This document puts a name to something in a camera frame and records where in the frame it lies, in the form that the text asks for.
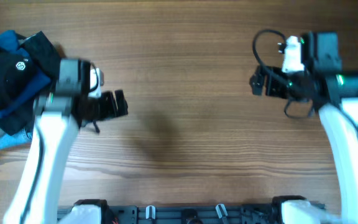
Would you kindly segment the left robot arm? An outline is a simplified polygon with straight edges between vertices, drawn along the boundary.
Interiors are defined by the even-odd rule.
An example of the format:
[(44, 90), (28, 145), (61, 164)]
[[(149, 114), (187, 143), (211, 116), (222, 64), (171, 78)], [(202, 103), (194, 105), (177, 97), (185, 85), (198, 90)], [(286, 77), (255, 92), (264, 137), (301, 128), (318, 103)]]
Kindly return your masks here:
[(102, 85), (93, 62), (60, 61), (54, 86), (34, 100), (32, 143), (4, 223), (57, 222), (63, 174), (80, 129), (128, 114), (124, 92), (101, 92)]

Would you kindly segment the black t-shirt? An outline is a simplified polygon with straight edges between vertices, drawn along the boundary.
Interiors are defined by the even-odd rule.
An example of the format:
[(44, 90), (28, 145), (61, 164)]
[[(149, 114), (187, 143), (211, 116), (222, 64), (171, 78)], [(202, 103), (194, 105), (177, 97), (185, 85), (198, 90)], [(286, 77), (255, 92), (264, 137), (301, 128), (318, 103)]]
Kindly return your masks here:
[(30, 60), (0, 47), (0, 110), (22, 94), (36, 73), (37, 68)]

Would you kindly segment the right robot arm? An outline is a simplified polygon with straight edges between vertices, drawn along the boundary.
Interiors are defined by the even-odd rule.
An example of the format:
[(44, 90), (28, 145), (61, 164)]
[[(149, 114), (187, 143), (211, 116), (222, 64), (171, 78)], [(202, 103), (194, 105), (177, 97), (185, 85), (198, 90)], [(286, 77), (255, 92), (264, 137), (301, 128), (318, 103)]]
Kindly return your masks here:
[(328, 137), (341, 194), (333, 215), (299, 196), (275, 200), (279, 223), (358, 223), (358, 70), (344, 70), (335, 32), (284, 35), (278, 43), (281, 67), (261, 58), (250, 78), (254, 95), (311, 103)]

